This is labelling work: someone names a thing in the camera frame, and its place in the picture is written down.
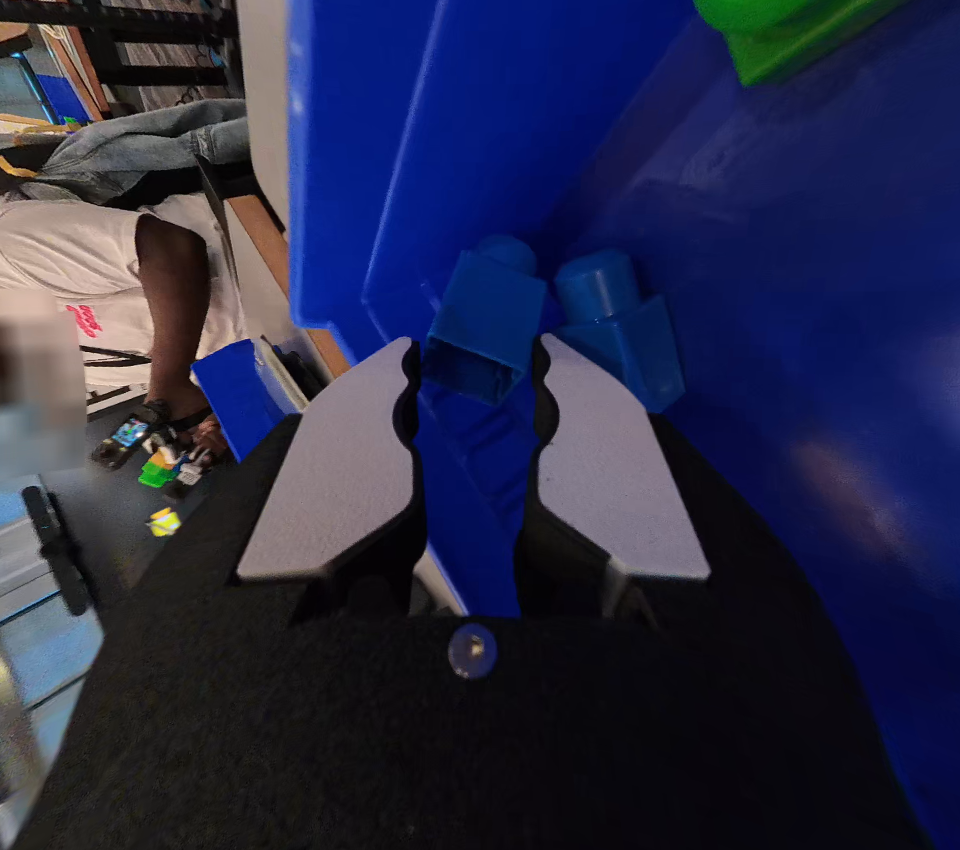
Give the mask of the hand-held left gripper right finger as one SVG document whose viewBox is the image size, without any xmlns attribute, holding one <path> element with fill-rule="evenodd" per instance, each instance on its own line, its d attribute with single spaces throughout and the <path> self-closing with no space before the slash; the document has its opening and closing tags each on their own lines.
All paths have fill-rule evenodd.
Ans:
<svg viewBox="0 0 960 850">
<path fill-rule="evenodd" d="M 710 563 L 642 402 L 545 333 L 515 590 L 524 617 L 682 617 Z"/>
</svg>

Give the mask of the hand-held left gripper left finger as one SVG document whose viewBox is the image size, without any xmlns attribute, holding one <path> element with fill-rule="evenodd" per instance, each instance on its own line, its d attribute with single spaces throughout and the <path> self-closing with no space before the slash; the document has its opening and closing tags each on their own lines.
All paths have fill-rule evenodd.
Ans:
<svg viewBox="0 0 960 850">
<path fill-rule="evenodd" d="M 306 406 L 239 583 L 304 583 L 306 607 L 319 613 L 409 614 L 427 543 L 420 371 L 420 344 L 401 337 Z"/>
</svg>

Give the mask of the blue one-stud block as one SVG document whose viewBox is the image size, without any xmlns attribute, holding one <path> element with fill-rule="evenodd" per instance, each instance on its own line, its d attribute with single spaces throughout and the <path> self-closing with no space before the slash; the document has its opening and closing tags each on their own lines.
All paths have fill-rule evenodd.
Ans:
<svg viewBox="0 0 960 850">
<path fill-rule="evenodd" d="M 603 249 L 563 264 L 554 285 L 565 320 L 555 336 L 617 378 L 651 413 L 686 393 L 664 298 L 642 295 L 631 258 Z"/>
</svg>

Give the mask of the blue toy block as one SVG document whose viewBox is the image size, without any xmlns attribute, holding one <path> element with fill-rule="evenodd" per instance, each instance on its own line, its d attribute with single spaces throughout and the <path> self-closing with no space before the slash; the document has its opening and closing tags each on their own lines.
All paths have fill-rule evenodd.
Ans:
<svg viewBox="0 0 960 850">
<path fill-rule="evenodd" d="M 426 336 L 422 376 L 490 407 L 525 376 L 546 303 L 546 281 L 522 240 L 486 237 L 463 251 Z"/>
</svg>

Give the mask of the blue plastic bin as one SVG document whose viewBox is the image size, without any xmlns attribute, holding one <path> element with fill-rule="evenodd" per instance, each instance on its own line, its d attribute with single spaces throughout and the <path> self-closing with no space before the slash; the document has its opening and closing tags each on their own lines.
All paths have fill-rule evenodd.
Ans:
<svg viewBox="0 0 960 850">
<path fill-rule="evenodd" d="M 842 634 L 958 848 L 958 0 L 746 88 L 691 0 L 290 0 L 292 310 L 359 361 L 460 253 L 633 258 L 676 428 Z"/>
<path fill-rule="evenodd" d="M 264 337 L 238 340 L 193 364 L 193 374 L 237 462 L 309 399 L 290 367 L 299 360 Z"/>
</svg>

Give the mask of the denim jacket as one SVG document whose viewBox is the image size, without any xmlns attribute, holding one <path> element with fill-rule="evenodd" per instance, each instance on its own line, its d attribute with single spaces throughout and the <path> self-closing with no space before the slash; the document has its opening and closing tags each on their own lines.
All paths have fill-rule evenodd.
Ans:
<svg viewBox="0 0 960 850">
<path fill-rule="evenodd" d="M 66 136 L 33 176 L 2 172 L 7 199 L 77 199 L 135 209 L 201 187 L 201 161 L 250 157 L 243 99 L 203 99 L 90 124 Z"/>
</svg>

